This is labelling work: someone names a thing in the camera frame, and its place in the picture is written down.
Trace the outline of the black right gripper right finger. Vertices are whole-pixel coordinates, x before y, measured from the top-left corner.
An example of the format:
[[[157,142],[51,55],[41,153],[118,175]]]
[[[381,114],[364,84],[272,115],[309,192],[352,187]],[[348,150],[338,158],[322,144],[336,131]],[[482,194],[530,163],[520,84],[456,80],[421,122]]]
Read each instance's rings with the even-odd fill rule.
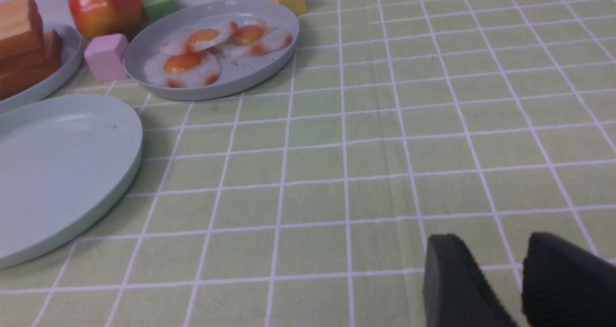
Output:
[[[616,268],[548,232],[528,240],[522,311],[532,327],[613,327]]]

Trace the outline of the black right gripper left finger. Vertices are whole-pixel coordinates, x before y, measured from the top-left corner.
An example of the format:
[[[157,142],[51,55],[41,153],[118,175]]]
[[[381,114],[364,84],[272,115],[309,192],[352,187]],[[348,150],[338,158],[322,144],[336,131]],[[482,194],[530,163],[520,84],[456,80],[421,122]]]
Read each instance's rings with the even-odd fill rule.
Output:
[[[479,264],[454,234],[430,235],[423,302],[427,327],[516,327]]]

